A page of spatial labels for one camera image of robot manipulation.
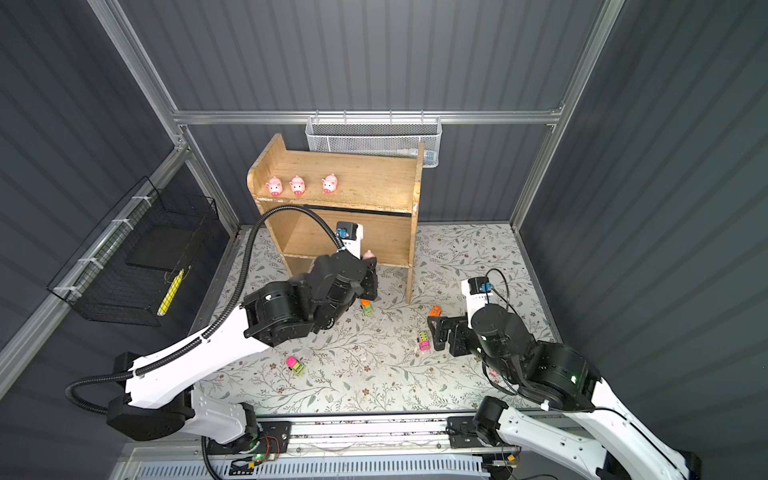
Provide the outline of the pink pig toy front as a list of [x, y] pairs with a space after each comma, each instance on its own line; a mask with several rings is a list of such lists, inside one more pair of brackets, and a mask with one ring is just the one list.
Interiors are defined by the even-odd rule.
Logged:
[[322, 189], [326, 194], [334, 193], [338, 188], [338, 178], [335, 174], [329, 174], [322, 179]]

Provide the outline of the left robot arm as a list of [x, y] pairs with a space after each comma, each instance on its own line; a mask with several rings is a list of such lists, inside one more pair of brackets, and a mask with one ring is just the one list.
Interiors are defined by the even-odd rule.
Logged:
[[242, 293], [243, 268], [223, 312], [207, 327], [148, 356], [126, 353], [118, 371], [78, 379], [65, 389], [76, 407], [105, 417], [107, 424], [135, 441], [152, 441], [177, 432], [221, 445], [246, 447], [260, 427], [251, 407], [216, 400], [196, 383], [233, 362], [294, 339], [332, 328], [358, 299], [377, 297], [377, 259], [362, 249], [363, 225], [340, 221], [330, 227], [313, 210], [293, 210], [315, 221], [336, 251], [317, 257], [308, 272]]

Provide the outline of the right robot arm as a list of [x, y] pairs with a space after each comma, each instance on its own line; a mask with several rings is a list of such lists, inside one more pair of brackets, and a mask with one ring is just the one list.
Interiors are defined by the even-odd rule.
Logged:
[[455, 357], [474, 355], [485, 372], [496, 373], [499, 391], [560, 413], [588, 433], [563, 432], [486, 396], [470, 423], [449, 422], [452, 442], [475, 438], [486, 447], [528, 449], [586, 479], [701, 478], [697, 455], [666, 445], [582, 355], [535, 339], [515, 313], [497, 304], [461, 317], [444, 317], [435, 309], [427, 325], [436, 349]]

